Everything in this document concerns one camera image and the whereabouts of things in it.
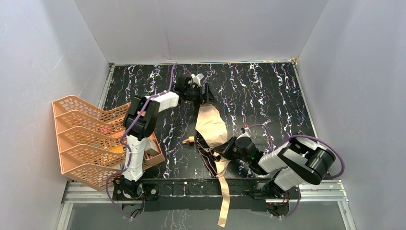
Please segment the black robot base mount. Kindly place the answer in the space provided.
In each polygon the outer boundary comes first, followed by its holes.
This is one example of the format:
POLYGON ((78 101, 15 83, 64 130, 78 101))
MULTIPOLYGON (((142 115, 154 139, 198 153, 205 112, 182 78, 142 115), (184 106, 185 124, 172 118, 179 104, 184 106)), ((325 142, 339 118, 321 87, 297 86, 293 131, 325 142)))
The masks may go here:
MULTIPOLYGON (((296 196, 270 187, 268 178, 226 179, 230 209, 250 209, 285 216, 296 196)), ((138 182, 114 181, 113 200, 140 201, 146 212, 172 209, 218 210, 223 196, 218 179, 142 179, 138 182)))

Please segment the beige and black folding umbrella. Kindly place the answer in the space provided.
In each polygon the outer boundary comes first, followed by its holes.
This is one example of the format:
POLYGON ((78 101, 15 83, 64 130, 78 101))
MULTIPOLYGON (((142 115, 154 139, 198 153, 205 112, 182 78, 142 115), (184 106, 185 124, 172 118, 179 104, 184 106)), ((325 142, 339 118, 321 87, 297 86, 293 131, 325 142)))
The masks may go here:
POLYGON ((215 147, 225 144, 228 134, 226 124, 213 104, 205 103, 200 106, 195 130, 195 136, 183 140, 182 144, 195 144, 204 165, 211 175, 218 179, 222 193, 222 204, 217 225, 225 227, 230 206, 229 186, 225 179, 225 173, 230 161, 221 156, 215 147))

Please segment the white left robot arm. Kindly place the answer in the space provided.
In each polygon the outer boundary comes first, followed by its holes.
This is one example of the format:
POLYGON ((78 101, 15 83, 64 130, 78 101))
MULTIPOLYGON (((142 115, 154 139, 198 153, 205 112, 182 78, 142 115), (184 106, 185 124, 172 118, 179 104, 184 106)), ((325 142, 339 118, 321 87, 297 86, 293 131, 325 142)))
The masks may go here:
POLYGON ((141 177, 143 175, 144 153, 150 136, 153 134, 158 114, 177 107, 180 102, 196 104, 214 102, 215 98, 208 85, 203 83, 204 75, 199 73, 181 75, 175 85, 151 96, 137 95, 124 117, 125 132, 120 142, 126 148, 124 167, 119 179, 119 189, 129 199, 140 199, 141 177))

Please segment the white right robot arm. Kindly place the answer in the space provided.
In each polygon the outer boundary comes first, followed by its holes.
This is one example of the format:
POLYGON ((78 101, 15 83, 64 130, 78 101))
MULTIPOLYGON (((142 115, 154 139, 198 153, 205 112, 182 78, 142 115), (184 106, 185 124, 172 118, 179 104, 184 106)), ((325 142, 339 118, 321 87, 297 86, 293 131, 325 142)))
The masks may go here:
POLYGON ((275 172, 266 188, 279 193, 302 183, 320 184, 336 160, 330 147, 307 135, 293 135, 272 152, 265 153, 244 133, 214 150, 228 160, 242 160, 258 175, 275 172))

